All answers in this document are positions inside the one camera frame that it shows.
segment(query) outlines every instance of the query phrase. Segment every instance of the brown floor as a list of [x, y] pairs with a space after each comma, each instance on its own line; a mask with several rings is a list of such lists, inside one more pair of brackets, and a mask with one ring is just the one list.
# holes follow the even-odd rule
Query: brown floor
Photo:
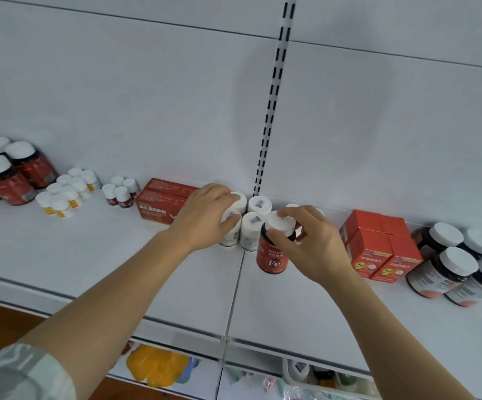
[[[44, 319], [0, 307], [0, 350], [14, 343]], [[181, 397], [106, 377], [91, 400], [183, 400]]]

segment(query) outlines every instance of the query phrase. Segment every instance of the sleeve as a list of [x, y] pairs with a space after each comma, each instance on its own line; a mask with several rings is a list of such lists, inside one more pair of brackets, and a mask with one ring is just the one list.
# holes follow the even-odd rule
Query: sleeve
[[15, 343], [0, 351], [0, 400], [76, 400], [76, 391], [54, 357]]

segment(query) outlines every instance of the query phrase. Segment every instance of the white wall panel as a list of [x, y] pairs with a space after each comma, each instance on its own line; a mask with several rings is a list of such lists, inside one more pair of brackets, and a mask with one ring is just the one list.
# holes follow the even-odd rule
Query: white wall panel
[[12, 0], [272, 38], [287, 0]]
[[276, 41], [0, 2], [0, 135], [60, 171], [252, 191]]
[[261, 193], [482, 227], [482, 68], [290, 42]]
[[298, 0], [291, 40], [482, 66], [482, 0]]

